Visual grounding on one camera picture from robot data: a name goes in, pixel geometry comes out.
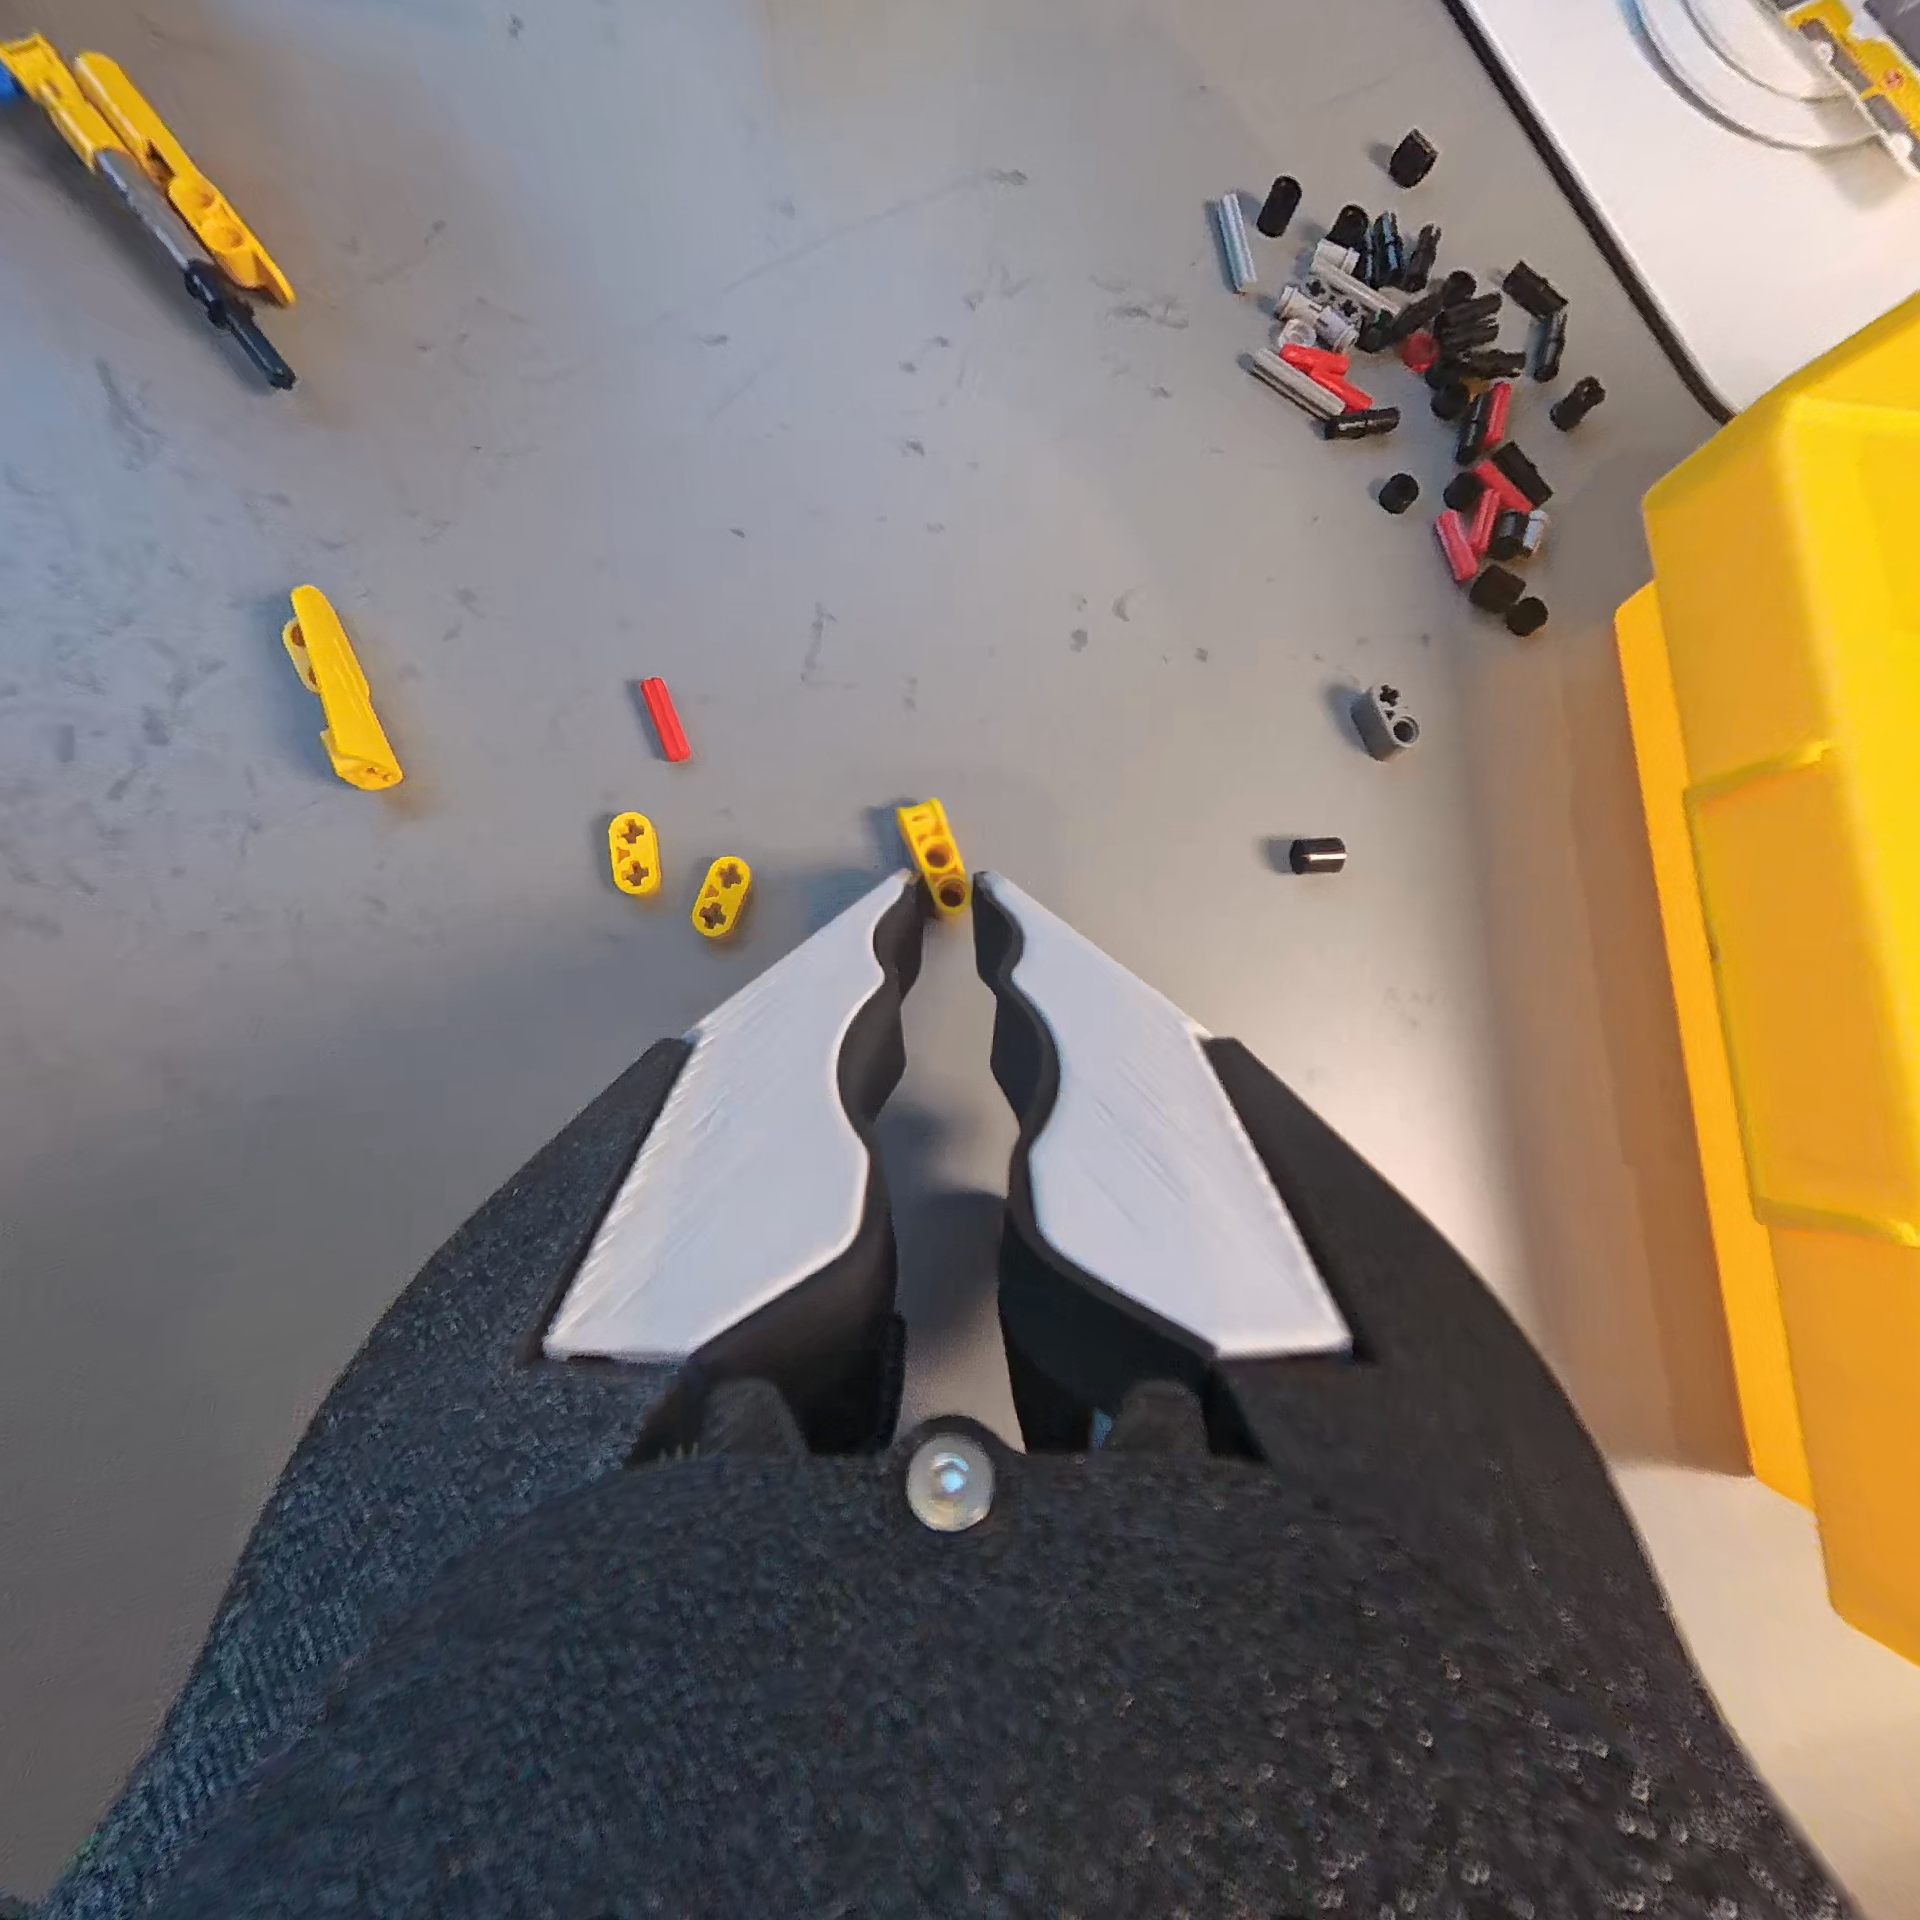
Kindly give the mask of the grey desk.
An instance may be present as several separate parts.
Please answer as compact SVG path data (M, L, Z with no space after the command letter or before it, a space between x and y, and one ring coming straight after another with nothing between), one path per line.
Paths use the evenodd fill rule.
M947 802L1478 1269L1725 1719L1915 1916L1915 1669L1745 1477L1613 610L1713 423L1439 4L4 4L122 62L289 269L269 392L4 108L4 1891L180 1690L390 1299ZM1225 187L1531 255L1549 621L1239 367ZM340 614L403 782L282 644ZM638 682L692 757L667 764ZM1419 719L1379 760L1353 692ZM609 822L659 831L618 891ZM1287 868L1339 836L1339 876ZM751 895L711 944L715 856Z

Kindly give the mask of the pile of black red pieces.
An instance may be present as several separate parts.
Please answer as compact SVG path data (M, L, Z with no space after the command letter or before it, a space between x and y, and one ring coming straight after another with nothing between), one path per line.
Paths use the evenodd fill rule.
M1295 231L1303 206L1295 175L1209 206L1227 288L1263 325L1239 367L1330 446L1412 453L1428 419L1442 474L1381 471L1374 502L1426 511L1467 603L1515 639L1538 638L1549 607L1529 573L1553 535L1555 487L1519 430L1569 434L1606 398L1595 374L1564 380L1569 300L1527 261L1493 277L1447 269L1442 227L1395 204L1349 200Z

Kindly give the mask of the yellow black sticker sheet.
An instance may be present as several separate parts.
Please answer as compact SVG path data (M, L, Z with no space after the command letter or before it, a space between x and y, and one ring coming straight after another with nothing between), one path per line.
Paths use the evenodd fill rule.
M1823 62L1889 143L1915 164L1917 2L1775 2L1789 34Z

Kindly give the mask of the white book stand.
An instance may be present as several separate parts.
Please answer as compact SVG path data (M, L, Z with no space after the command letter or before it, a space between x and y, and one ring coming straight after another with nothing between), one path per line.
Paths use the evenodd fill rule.
M1915 172L1786 4L1452 10L1718 414L1915 298Z

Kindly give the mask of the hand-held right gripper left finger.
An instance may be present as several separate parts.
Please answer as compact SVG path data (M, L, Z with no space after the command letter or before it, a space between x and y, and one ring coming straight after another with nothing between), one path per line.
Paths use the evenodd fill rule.
M905 1070L921 884L891 874L659 1045L653 1115L545 1320L545 1360L662 1366L657 1432L772 1386L823 1453L882 1448L902 1395L876 1119Z

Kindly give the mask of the long yellow brick beam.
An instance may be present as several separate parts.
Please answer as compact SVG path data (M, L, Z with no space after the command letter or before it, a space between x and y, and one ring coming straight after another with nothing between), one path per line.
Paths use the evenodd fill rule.
M319 746L331 772L367 794L395 788L403 782L401 759L377 717L367 674L340 614L315 584L294 587L290 606L282 644L323 706Z

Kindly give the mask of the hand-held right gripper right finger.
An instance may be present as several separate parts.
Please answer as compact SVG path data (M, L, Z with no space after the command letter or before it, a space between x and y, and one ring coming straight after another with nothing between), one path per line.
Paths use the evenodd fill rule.
M1014 1115L998 1331L1023 1447L1084 1453L1141 1386L1254 1453L1231 1372L1347 1364L1353 1331L1214 1036L1013 880L974 888L991 1072Z

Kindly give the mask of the yellow brick arm with axle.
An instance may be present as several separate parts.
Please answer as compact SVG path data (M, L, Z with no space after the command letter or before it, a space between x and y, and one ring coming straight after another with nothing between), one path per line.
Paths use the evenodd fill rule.
M39 109L163 254L204 320L269 390L292 392L297 372L261 327L257 304L289 309L294 286L129 71L100 53L65 58L36 31L3 40L3 69L4 99Z

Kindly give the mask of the yellow storage bin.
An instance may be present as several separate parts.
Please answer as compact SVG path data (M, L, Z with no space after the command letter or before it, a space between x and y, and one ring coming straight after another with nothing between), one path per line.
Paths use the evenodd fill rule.
M1745 1448L1917 1651L1917 302L1644 502L1615 651Z

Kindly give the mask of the short yellow brick connector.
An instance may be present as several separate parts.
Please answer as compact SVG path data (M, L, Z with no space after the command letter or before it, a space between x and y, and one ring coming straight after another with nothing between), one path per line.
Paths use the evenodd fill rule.
M972 902L972 876L956 846L943 804L939 799L901 804L895 824L934 917L941 922L965 917Z

